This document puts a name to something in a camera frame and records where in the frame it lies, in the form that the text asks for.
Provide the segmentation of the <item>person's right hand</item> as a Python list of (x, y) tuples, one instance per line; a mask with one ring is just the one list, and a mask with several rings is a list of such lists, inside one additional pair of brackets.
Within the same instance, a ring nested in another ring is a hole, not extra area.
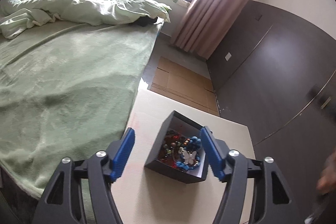
[(336, 151), (326, 159), (321, 177), (317, 182), (317, 191), (320, 194), (327, 194), (336, 188)]

